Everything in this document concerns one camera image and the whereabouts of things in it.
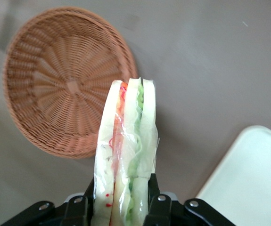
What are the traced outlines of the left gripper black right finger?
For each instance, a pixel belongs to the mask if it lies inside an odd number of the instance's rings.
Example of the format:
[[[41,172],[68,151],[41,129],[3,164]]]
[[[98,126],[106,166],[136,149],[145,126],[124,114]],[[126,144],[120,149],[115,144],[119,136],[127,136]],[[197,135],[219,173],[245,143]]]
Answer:
[[[148,181],[148,214],[144,226],[169,226],[171,224],[172,200],[160,193],[156,174],[151,174]]]

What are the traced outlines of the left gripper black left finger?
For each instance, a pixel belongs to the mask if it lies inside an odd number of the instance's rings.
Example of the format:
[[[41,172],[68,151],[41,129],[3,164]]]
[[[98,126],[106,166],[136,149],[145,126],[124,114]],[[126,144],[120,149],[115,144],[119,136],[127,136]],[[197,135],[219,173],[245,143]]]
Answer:
[[[92,180],[84,194],[74,194],[67,202],[63,225],[64,226],[90,226],[93,216],[93,191]]]

